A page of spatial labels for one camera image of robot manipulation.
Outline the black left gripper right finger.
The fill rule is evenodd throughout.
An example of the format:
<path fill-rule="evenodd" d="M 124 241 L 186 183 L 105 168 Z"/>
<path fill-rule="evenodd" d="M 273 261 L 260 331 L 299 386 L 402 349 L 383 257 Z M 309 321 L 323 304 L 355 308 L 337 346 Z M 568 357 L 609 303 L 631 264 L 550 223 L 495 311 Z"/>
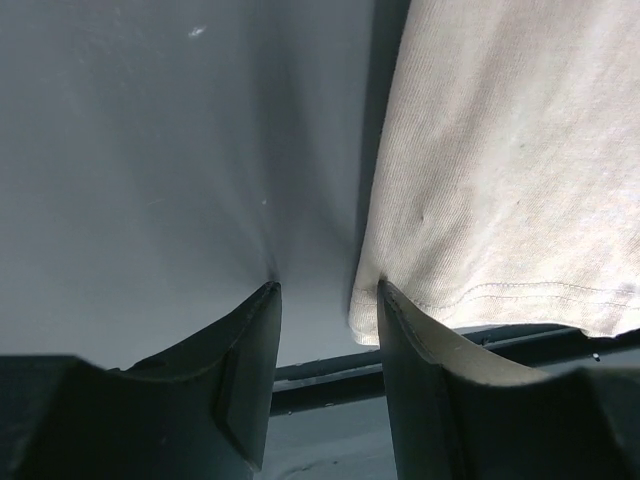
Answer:
<path fill-rule="evenodd" d="M 551 375 L 492 353 L 377 288 L 381 363 L 401 479 L 635 479 L 639 372 Z"/>

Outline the beige t shirt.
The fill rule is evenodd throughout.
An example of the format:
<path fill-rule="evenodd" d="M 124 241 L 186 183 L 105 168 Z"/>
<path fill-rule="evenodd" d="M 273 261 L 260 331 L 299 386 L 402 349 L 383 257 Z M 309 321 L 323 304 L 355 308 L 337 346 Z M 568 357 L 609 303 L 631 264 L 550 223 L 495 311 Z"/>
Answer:
<path fill-rule="evenodd" d="M 452 329 L 639 326 L 639 5 L 415 1 L 349 325 L 393 283 Z"/>

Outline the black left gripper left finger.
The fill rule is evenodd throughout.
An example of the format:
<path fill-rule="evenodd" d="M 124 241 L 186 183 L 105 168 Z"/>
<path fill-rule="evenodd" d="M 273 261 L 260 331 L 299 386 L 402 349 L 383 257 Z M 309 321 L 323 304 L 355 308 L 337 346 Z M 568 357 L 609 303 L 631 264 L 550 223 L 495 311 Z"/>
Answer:
<path fill-rule="evenodd" d="M 131 368 L 1 360 L 5 479 L 250 479 L 263 465 L 281 332 L 268 282 Z"/>

